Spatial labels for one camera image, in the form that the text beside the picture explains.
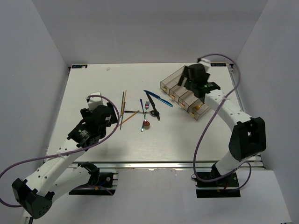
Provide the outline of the ornate gold fork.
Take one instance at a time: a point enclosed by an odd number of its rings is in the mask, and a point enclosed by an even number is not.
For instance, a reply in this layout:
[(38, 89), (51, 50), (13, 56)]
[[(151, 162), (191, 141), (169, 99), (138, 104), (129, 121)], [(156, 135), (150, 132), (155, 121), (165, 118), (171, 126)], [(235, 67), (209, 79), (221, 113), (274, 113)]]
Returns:
[(193, 107), (193, 110), (198, 111), (204, 104), (197, 105)]

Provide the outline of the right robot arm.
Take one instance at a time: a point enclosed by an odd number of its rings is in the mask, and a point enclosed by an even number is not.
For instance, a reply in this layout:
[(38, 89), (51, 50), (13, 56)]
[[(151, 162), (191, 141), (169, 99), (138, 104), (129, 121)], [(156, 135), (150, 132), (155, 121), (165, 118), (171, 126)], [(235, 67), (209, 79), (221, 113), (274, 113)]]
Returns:
[(204, 65), (192, 64), (184, 67), (178, 85), (190, 90), (201, 102), (213, 109), (232, 132), (228, 152), (212, 167), (212, 183), (222, 186), (228, 180), (228, 173), (266, 150), (265, 121), (240, 110), (225, 96), (218, 84), (208, 81), (209, 77)]

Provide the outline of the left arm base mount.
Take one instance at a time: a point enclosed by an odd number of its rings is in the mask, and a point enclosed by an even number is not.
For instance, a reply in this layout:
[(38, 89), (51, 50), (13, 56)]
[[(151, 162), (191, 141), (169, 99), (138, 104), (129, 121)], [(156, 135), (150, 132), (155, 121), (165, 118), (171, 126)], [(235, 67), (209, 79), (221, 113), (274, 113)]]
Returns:
[(91, 162), (79, 163), (78, 168), (85, 168), (90, 174), (86, 184), (79, 185), (69, 192), (69, 195), (79, 196), (113, 196), (118, 184), (118, 172), (101, 171)]

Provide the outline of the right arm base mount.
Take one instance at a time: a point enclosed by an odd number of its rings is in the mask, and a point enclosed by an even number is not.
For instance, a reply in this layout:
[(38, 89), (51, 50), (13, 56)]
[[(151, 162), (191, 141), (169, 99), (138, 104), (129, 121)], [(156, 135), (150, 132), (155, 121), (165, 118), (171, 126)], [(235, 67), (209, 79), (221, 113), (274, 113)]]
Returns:
[(197, 171), (191, 179), (196, 182), (197, 198), (239, 198), (239, 181), (234, 171), (220, 176), (215, 165), (208, 172)]

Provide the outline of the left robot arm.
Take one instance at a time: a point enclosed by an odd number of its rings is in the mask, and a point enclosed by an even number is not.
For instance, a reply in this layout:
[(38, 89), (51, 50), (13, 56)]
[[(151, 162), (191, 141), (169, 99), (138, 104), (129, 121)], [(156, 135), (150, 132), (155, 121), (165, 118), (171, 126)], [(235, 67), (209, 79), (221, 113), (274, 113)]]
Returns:
[(81, 109), (82, 120), (68, 134), (57, 151), (57, 158), (47, 160), (24, 180), (16, 179), (12, 189), (16, 201), (33, 219), (39, 219), (51, 208), (55, 200), (81, 185), (94, 186), (99, 181), (100, 170), (91, 162), (80, 163), (71, 173), (61, 174), (87, 147), (97, 144), (106, 135), (106, 128), (117, 123), (111, 103), (94, 109)]

